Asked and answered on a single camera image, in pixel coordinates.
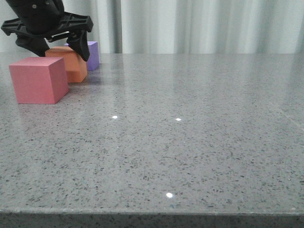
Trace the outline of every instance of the cube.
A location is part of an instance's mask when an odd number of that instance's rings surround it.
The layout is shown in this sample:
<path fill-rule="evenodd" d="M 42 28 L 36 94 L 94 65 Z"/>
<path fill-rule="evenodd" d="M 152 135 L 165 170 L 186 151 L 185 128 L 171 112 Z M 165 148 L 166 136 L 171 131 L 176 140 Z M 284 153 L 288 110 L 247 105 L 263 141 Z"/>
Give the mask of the cube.
<path fill-rule="evenodd" d="M 86 63 L 86 67 L 88 71 L 94 71 L 99 67 L 99 50 L 98 50 L 98 42 L 96 41 L 88 41 L 87 43 L 90 52 L 90 58 Z"/>
<path fill-rule="evenodd" d="M 28 57 L 9 71 L 19 104 L 56 104 L 68 92 L 62 57 Z"/>
<path fill-rule="evenodd" d="M 70 47 L 53 47 L 46 51 L 46 56 L 63 57 L 69 83 L 80 83 L 87 76 L 86 62 Z"/>

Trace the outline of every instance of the table top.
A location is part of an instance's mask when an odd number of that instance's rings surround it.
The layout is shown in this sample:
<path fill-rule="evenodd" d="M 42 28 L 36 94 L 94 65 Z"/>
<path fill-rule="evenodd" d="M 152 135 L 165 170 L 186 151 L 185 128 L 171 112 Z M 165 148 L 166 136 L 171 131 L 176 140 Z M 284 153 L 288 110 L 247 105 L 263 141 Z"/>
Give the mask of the table top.
<path fill-rule="evenodd" d="M 0 53 L 0 212 L 304 213 L 304 55 L 101 55 L 55 105 Z"/>

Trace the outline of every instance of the foam block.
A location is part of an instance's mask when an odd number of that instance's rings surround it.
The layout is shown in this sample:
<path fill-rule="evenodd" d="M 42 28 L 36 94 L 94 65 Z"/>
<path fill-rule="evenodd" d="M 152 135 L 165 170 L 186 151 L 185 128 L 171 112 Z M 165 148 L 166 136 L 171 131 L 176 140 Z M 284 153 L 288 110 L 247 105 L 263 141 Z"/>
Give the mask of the foam block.
<path fill-rule="evenodd" d="M 9 71 L 19 104 L 55 104 L 68 92 L 62 57 L 28 57 Z"/>
<path fill-rule="evenodd" d="M 87 43 L 90 52 L 90 58 L 86 63 L 88 71 L 94 71 L 99 67 L 99 50 L 98 43 L 96 41 L 88 41 Z"/>
<path fill-rule="evenodd" d="M 86 62 L 70 47 L 53 47 L 46 51 L 46 56 L 64 58 L 69 83 L 80 83 L 87 76 Z"/>

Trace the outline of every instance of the pink cube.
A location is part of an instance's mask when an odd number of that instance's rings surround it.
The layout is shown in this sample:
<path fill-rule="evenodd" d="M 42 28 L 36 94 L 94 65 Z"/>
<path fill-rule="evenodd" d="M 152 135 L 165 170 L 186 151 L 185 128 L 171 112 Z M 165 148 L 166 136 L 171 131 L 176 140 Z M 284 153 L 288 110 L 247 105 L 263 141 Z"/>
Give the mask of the pink cube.
<path fill-rule="evenodd" d="M 9 67 L 19 104 L 56 104 L 68 92 L 62 57 L 28 57 Z"/>

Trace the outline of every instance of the orange cube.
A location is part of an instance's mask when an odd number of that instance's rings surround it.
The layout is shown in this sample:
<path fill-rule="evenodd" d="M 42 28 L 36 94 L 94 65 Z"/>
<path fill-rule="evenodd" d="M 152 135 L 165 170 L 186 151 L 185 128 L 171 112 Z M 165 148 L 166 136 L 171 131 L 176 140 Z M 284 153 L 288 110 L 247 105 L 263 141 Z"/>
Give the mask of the orange cube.
<path fill-rule="evenodd" d="M 63 57 L 69 83 L 80 83 L 87 76 L 86 62 L 70 47 L 53 47 L 46 51 L 46 57 Z"/>

